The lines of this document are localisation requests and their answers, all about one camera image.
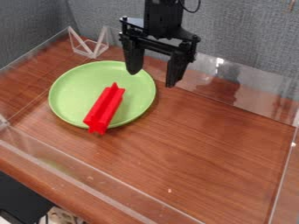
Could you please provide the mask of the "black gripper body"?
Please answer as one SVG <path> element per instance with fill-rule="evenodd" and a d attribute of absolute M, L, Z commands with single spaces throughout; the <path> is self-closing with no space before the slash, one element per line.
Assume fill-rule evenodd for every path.
<path fill-rule="evenodd" d="M 183 13 L 196 13 L 201 2 L 193 10 L 184 5 L 184 0 L 144 0 L 144 17 L 123 16 L 119 21 L 121 45 L 131 39 L 144 50 L 172 56 L 183 53 L 188 62 L 193 55 L 200 37 L 183 28 Z"/>

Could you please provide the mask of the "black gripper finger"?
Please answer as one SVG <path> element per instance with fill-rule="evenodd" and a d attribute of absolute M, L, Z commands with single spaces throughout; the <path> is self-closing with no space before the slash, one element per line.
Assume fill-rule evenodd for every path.
<path fill-rule="evenodd" d="M 123 50 L 125 56 L 125 69 L 135 75 L 143 68 L 145 49 L 141 48 L 133 40 L 127 39 L 123 42 Z"/>
<path fill-rule="evenodd" d="M 165 86 L 172 88 L 177 81 L 181 80 L 184 71 L 188 66 L 188 59 L 180 52 L 175 52 L 167 63 Z"/>

